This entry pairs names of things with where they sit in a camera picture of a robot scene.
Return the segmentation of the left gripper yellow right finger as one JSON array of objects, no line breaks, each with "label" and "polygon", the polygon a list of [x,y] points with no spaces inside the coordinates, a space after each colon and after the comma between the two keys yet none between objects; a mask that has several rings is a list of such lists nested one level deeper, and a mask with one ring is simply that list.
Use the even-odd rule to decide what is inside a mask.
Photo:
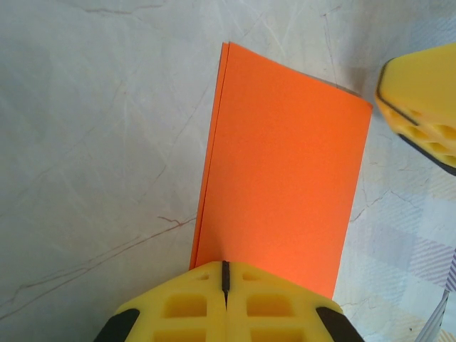
[{"label": "left gripper yellow right finger", "polygon": [[331,299],[241,262],[223,262],[227,341],[362,341]]}]

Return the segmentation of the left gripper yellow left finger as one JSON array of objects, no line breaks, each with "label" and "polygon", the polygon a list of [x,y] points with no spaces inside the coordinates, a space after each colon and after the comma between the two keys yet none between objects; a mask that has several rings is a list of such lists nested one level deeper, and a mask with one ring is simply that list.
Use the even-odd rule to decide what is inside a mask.
[{"label": "left gripper yellow left finger", "polygon": [[226,341],[227,263],[192,269],[122,304],[96,341]]}]

